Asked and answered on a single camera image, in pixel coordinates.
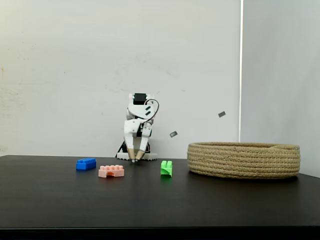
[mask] beige basket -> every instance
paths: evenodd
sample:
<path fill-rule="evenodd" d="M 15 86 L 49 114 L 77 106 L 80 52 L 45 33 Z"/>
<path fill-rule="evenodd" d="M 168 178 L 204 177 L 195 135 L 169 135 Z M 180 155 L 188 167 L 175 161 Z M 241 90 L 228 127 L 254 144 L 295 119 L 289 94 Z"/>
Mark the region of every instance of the beige basket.
<path fill-rule="evenodd" d="M 300 146 L 289 144 L 198 142 L 188 147 L 191 172 L 235 179 L 285 179 L 300 170 Z"/>

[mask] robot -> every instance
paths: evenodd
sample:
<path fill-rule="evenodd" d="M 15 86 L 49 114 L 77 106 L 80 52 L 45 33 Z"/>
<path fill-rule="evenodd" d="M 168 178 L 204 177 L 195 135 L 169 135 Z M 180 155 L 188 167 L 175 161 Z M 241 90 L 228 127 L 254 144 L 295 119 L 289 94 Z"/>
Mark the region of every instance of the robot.
<path fill-rule="evenodd" d="M 157 159 L 157 154 L 150 151 L 149 138 L 158 110 L 159 103 L 152 95 L 129 94 L 129 106 L 126 110 L 126 121 L 124 121 L 124 142 L 116 154 L 117 159 L 131 160 L 133 163 L 142 159 Z"/>

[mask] white panel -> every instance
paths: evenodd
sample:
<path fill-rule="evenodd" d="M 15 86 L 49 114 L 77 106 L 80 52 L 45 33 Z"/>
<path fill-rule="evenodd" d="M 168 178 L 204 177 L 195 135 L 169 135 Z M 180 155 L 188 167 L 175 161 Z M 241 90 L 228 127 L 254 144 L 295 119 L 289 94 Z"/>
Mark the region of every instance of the white panel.
<path fill-rule="evenodd" d="M 320 1 L 245 0 L 242 142 L 299 144 L 320 177 Z"/>
<path fill-rule="evenodd" d="M 237 141 L 240 1 L 0 6 L 1 155 L 114 156 L 129 93 L 160 103 L 150 140 L 160 158 Z"/>

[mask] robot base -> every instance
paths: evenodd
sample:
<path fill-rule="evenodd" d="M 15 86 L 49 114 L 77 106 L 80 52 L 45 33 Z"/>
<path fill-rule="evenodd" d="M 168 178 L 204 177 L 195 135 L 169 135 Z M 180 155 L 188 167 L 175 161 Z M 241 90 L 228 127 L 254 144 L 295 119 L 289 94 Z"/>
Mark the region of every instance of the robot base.
<path fill-rule="evenodd" d="M 130 160 L 129 155 L 127 152 L 118 152 L 116 154 L 117 159 L 123 159 L 123 160 Z M 152 161 L 157 159 L 157 154 L 156 153 L 146 153 L 142 157 L 141 160 L 147 160 L 147 161 Z"/>

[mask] toy block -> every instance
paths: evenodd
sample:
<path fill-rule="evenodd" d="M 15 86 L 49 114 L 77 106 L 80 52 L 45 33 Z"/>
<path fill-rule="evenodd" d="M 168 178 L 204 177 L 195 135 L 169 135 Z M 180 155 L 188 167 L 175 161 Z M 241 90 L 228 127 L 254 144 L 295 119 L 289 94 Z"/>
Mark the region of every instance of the toy block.
<path fill-rule="evenodd" d="M 100 166 L 98 176 L 100 178 L 106 178 L 107 176 L 123 177 L 125 176 L 124 166 L 122 165 Z"/>
<path fill-rule="evenodd" d="M 76 162 L 76 169 L 77 170 L 87 170 L 87 169 L 93 169 L 97 166 L 97 162 L 95 158 L 85 158 L 78 160 Z"/>
<path fill-rule="evenodd" d="M 172 177 L 172 161 L 161 162 L 161 175 L 170 175 Z"/>

